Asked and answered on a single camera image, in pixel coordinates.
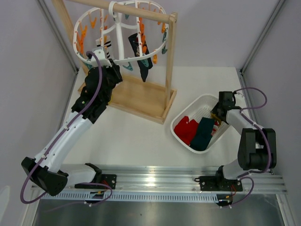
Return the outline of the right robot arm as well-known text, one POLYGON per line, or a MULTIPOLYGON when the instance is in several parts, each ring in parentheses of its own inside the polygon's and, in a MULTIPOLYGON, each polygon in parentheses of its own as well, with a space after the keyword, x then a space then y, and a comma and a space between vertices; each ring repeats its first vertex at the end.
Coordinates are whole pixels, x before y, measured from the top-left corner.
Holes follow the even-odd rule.
POLYGON ((262 174, 276 167, 276 132, 264 128, 243 113, 236 105, 236 91, 220 91, 212 115, 219 121, 231 125, 240 135, 237 158, 220 166, 215 174, 215 186, 225 190, 232 181, 250 174, 262 174))

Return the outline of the teal clothespin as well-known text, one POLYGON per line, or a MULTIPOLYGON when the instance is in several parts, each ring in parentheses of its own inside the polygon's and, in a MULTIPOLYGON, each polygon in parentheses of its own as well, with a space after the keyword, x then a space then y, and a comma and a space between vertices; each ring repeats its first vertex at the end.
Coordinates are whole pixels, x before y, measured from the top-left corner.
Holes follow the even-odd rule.
POLYGON ((130 62, 128 62, 128 65, 122 65, 122 66, 129 71, 133 71, 133 67, 130 62))

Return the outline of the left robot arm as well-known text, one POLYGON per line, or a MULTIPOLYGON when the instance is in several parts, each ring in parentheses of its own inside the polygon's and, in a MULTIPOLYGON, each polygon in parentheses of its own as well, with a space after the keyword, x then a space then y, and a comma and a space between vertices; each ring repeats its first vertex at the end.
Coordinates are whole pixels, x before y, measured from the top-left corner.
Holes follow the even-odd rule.
POLYGON ((111 100, 113 89, 123 81, 120 67, 109 59, 109 65, 96 61, 85 78, 85 87, 71 107, 67 121, 59 129, 44 150, 35 157, 25 157, 21 162, 27 178, 46 194, 58 195, 65 187, 98 188, 102 183, 102 170, 85 163, 70 171, 61 165, 79 138, 96 123, 111 100))

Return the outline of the white round clip hanger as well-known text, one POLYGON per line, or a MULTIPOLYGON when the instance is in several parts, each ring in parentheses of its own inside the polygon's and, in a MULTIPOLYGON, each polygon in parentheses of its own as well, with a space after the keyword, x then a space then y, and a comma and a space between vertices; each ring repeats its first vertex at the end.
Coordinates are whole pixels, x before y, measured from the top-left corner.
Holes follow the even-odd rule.
POLYGON ((116 32, 117 50, 119 57, 115 63, 128 65, 128 62, 140 61, 144 66, 158 62, 158 53, 167 52, 166 43, 169 36, 169 19, 165 10, 156 2, 151 0, 126 0, 122 2, 102 0, 81 0, 80 4, 89 5, 92 8, 85 12, 76 22, 71 34, 72 47, 76 56, 85 64, 91 65, 91 58, 84 57, 84 42, 87 34, 86 26, 82 20, 88 18, 92 28, 96 24, 100 26, 101 45, 104 43, 104 36, 116 32), (162 44, 150 51, 146 43, 145 26, 143 21, 156 21, 162 26, 162 44), (133 30, 136 37, 134 40, 137 46, 134 47, 135 57, 125 57, 123 29, 133 30))

